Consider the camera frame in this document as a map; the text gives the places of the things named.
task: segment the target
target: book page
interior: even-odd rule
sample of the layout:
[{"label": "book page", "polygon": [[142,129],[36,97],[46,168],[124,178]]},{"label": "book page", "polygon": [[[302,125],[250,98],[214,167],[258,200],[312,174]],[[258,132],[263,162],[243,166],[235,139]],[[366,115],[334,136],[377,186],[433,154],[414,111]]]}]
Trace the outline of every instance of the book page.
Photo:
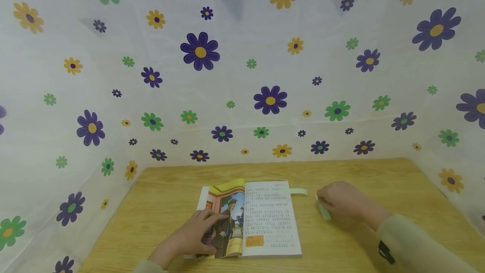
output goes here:
[{"label": "book page", "polygon": [[302,254],[288,181],[248,182],[242,256]]}]

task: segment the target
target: wood grain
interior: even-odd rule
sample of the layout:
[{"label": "wood grain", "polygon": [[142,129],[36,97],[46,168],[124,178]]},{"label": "wood grain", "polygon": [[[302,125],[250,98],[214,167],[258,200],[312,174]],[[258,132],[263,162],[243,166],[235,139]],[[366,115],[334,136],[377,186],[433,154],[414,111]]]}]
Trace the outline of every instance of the wood grain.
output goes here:
[{"label": "wood grain", "polygon": [[[80,273],[131,272],[195,211],[200,189],[234,178],[288,180],[309,194],[348,181],[391,211],[408,216],[471,266],[485,270],[485,241],[411,162],[402,158],[149,168],[143,171]],[[174,261],[170,272],[399,272],[377,253],[377,237],[356,222],[320,216],[313,195],[294,196],[303,257]]]}]

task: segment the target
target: left hand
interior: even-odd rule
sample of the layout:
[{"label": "left hand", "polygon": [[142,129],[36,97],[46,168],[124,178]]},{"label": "left hand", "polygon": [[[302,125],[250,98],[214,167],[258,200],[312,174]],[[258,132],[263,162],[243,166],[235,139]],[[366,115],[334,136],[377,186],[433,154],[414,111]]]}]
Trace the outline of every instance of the left hand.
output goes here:
[{"label": "left hand", "polygon": [[148,259],[166,270],[172,260],[180,254],[214,255],[216,248],[203,244],[201,239],[214,223],[227,217],[215,214],[211,209],[196,211],[180,228],[165,238]]}]

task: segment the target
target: open book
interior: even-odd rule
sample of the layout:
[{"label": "open book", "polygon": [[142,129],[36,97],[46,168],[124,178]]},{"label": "open book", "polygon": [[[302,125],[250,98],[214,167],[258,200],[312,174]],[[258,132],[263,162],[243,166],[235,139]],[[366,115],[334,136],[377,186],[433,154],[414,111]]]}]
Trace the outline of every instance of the open book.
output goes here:
[{"label": "open book", "polygon": [[207,207],[229,215],[215,223],[202,238],[217,253],[185,258],[301,256],[288,181],[236,179],[202,187],[197,209]]}]

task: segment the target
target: cartoon man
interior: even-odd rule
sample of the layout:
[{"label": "cartoon man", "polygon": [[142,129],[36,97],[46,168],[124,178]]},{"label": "cartoon man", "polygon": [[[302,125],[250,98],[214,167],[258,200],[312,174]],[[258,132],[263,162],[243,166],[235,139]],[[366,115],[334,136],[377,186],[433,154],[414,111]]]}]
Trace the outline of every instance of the cartoon man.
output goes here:
[{"label": "cartoon man", "polygon": [[211,242],[211,245],[216,248],[217,252],[215,258],[226,256],[227,244],[229,243],[229,236],[232,229],[235,227],[234,220],[231,218],[231,212],[236,206],[237,200],[231,199],[227,205],[227,209],[221,214],[228,215],[227,219],[218,221],[215,225],[216,234]]}]

